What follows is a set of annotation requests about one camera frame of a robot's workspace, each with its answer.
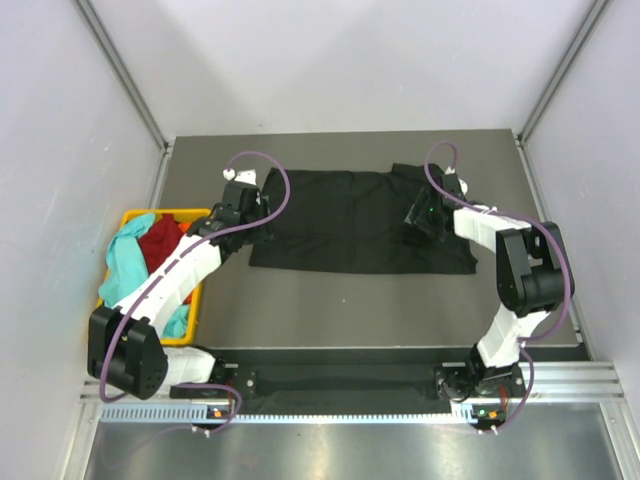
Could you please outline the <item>black t-shirt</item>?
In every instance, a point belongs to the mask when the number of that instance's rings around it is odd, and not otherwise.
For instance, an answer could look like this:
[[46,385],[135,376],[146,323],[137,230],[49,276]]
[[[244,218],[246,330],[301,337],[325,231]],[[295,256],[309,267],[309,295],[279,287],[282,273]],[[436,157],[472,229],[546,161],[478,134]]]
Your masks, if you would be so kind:
[[253,247],[252,267],[346,274],[473,275],[468,241],[432,237],[407,223],[420,193],[443,171],[394,164],[390,171],[271,169],[262,188],[283,212],[274,237]]

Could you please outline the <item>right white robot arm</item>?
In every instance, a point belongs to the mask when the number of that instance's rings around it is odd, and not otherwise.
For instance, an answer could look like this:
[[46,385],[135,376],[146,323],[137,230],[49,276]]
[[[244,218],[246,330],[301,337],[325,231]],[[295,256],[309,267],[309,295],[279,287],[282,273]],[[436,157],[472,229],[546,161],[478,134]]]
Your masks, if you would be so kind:
[[420,190],[405,222],[430,239],[455,235],[495,255],[499,308],[487,333],[472,347],[466,380],[476,394],[498,389],[519,361],[520,348],[564,301],[575,284],[559,226],[471,204],[466,184],[448,170]]

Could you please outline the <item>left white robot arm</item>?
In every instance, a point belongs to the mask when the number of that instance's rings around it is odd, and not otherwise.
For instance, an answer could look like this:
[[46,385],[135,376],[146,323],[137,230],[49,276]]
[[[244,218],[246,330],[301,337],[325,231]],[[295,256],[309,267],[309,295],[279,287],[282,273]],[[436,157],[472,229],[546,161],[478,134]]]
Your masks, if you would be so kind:
[[205,396],[226,387],[227,374],[209,351],[193,346],[165,347],[161,337],[186,298],[246,245],[269,239],[270,207],[253,170],[230,179],[210,214],[198,218],[161,266],[113,307],[101,305],[89,319],[88,373],[140,400],[160,388],[193,384]]

